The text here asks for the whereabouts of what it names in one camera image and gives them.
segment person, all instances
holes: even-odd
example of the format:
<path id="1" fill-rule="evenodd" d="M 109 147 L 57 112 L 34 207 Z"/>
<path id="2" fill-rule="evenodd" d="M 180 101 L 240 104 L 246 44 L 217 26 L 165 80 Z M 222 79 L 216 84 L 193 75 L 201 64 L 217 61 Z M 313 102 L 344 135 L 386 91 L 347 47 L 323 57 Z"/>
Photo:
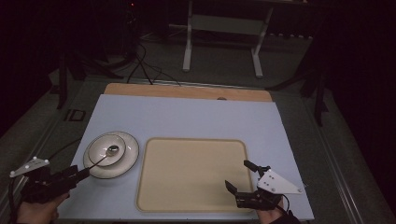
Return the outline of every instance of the person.
<path id="1" fill-rule="evenodd" d="M 17 223 L 49 224 L 51 221 L 58 218 L 59 214 L 57 208 L 68 197 L 69 194 L 66 193 L 47 203 L 23 202 L 18 210 Z M 256 210 L 256 213 L 261 224 L 300 223 L 292 214 L 291 216 L 286 216 L 284 212 L 278 208 L 269 211 Z"/>
<path id="2" fill-rule="evenodd" d="M 17 223 L 49 224 L 58 218 L 58 206 L 69 197 L 65 193 L 47 203 L 21 203 L 17 214 Z"/>
<path id="3" fill-rule="evenodd" d="M 283 201 L 280 200 L 278 207 L 283 208 Z M 281 211 L 279 208 L 274 210 L 256 210 L 257 216 L 261 224 L 299 224 L 300 221 L 293 215 L 291 211 Z"/>

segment table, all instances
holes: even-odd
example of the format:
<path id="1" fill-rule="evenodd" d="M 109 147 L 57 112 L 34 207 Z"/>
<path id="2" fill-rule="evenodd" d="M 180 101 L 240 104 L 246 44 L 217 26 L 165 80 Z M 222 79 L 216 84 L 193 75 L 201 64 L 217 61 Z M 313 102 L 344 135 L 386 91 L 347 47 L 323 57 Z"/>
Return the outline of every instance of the table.
<path id="1" fill-rule="evenodd" d="M 206 30 L 215 32 L 234 33 L 242 35 L 256 35 L 258 37 L 257 44 L 251 49 L 251 57 L 257 78 L 262 78 L 262 65 L 260 63 L 259 52 L 262 47 L 262 41 L 265 38 L 271 16 L 276 5 L 307 5 L 306 1 L 295 2 L 292 0 L 256 0 L 251 2 L 259 2 L 268 5 L 266 11 L 263 12 L 262 20 L 257 19 L 240 19 L 221 16 L 201 15 L 193 13 L 193 1 L 189 1 L 188 20 L 187 20 L 187 43 L 184 53 L 183 71 L 189 72 L 191 67 L 192 53 L 192 30 Z"/>
<path id="2" fill-rule="evenodd" d="M 262 128 L 265 122 L 269 125 L 267 129 Z M 82 154 L 91 140 L 114 130 L 133 135 L 138 141 L 140 152 L 143 152 L 150 137 L 164 134 L 177 137 L 238 138 L 246 144 L 249 160 L 257 164 L 276 160 L 276 164 L 271 164 L 272 168 L 304 189 L 276 105 L 271 102 L 267 91 L 109 84 L 105 94 L 99 98 L 72 163 L 82 169 Z M 90 176 L 81 181 L 71 191 L 72 197 L 59 207 L 61 218 L 133 221 L 241 221 L 257 218 L 254 212 L 139 212 L 134 203 L 141 165 L 142 158 L 139 157 L 130 171 L 117 178 L 103 180 Z M 252 175 L 252 183 L 257 184 L 257 176 Z M 288 197 L 291 201 L 290 208 L 299 219 L 313 219 L 305 192 Z"/>

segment black cable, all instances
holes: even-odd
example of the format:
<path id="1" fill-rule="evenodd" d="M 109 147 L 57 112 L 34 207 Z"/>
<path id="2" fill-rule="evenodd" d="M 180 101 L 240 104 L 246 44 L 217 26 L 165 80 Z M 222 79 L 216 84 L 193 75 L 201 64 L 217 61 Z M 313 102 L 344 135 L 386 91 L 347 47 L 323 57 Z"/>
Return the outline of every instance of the black cable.
<path id="1" fill-rule="evenodd" d="M 148 80 L 149 84 L 152 85 L 153 83 L 152 83 L 151 79 L 149 79 L 149 75 L 148 75 L 148 73 L 146 72 L 146 69 L 145 69 L 145 66 L 144 66 L 143 63 L 142 63 L 142 60 L 139 58 L 138 55 L 136 55 L 136 59 L 139 61 L 139 64 L 140 64 L 140 66 L 142 67 L 143 73 L 145 74 L 145 77 L 146 77 L 146 79 Z"/>
<path id="2" fill-rule="evenodd" d="M 94 165 L 90 166 L 88 169 L 92 169 L 93 167 L 97 166 L 99 164 L 99 162 L 103 161 L 105 158 L 107 158 L 107 156 L 104 156 L 101 160 L 99 160 L 98 162 L 96 162 Z"/>
<path id="3" fill-rule="evenodd" d="M 143 45 L 141 45 L 140 43 L 139 43 L 139 46 L 140 47 L 142 47 L 143 48 L 143 57 L 142 57 L 142 61 L 146 58 L 146 53 L 147 53 L 147 50 L 146 50 L 146 48 L 143 46 Z M 128 79 L 126 80 L 126 83 L 129 83 L 129 81 L 131 80 L 131 77 L 134 75 L 134 72 L 137 70 L 137 68 L 140 66 L 140 63 L 138 63 L 135 67 L 134 67 L 134 69 L 132 70 L 132 72 L 131 72 L 131 74 L 128 76 Z"/>
<path id="4" fill-rule="evenodd" d="M 61 147 L 60 149 L 58 149 L 57 151 L 55 151 L 49 158 L 48 160 L 50 161 L 51 159 L 53 159 L 56 155 L 58 155 L 58 153 L 60 153 L 61 151 L 65 150 L 67 147 L 70 147 L 71 145 L 75 144 L 76 142 L 80 141 L 81 138 L 74 140 L 73 142 L 67 144 L 64 147 Z"/>
<path id="5" fill-rule="evenodd" d="M 10 209 L 8 223 L 15 223 L 17 221 L 17 209 L 14 202 L 14 183 L 15 177 L 12 177 L 8 184 L 8 203 Z"/>
<path id="6" fill-rule="evenodd" d="M 147 49 L 146 49 L 141 43 L 139 43 L 139 46 L 143 48 L 143 50 L 145 51 L 145 56 L 146 56 Z M 141 61 L 142 61 L 145 65 L 147 65 L 149 68 L 151 68 L 152 70 L 154 70 L 154 71 L 156 71 L 156 72 L 159 73 L 159 74 L 153 79 L 153 81 L 155 81 L 160 75 L 165 75 L 165 76 L 171 78 L 172 80 L 174 80 L 174 81 L 177 83 L 177 85 L 181 86 L 180 83 L 178 83 L 177 79 L 175 79 L 174 77 L 172 77 L 172 76 L 166 74 L 165 72 L 163 72 L 163 70 L 162 70 L 160 67 L 152 66 L 152 65 L 146 63 L 146 62 L 144 61 L 144 58 L 142 58 Z"/>
<path id="7" fill-rule="evenodd" d="M 289 212 L 290 201 L 289 201 L 288 197 L 286 197 L 286 195 L 282 194 L 282 196 L 286 199 L 286 201 L 288 201 L 288 209 L 286 209 L 286 212 Z"/>

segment beige tray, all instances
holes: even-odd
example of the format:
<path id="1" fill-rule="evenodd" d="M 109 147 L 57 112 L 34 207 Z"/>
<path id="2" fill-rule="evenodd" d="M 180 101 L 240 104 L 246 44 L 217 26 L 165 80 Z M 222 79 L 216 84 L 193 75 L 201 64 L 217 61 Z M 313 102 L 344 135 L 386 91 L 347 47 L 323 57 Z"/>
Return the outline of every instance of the beige tray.
<path id="1" fill-rule="evenodd" d="M 151 138 L 136 205 L 143 212 L 250 212 L 236 207 L 230 181 L 251 192 L 245 145 L 238 140 Z"/>

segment white tabletop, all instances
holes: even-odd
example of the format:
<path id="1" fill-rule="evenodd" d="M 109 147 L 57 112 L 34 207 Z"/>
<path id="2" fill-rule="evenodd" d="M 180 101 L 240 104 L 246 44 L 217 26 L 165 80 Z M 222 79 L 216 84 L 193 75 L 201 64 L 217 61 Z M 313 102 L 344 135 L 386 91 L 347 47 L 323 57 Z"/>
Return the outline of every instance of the white tabletop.
<path id="1" fill-rule="evenodd" d="M 139 144 L 131 170 L 113 179 L 88 177 L 71 190 L 60 218 L 88 220 L 250 220 L 256 213 L 143 213 L 135 206 L 142 155 L 152 137 L 239 139 L 247 158 L 274 171 L 303 190 L 287 195 L 300 220 L 313 219 L 276 103 L 182 99 L 103 94 L 92 113 L 72 164 L 83 169 L 83 154 L 97 136 L 122 131 Z M 258 174 L 252 174 L 254 186 Z"/>

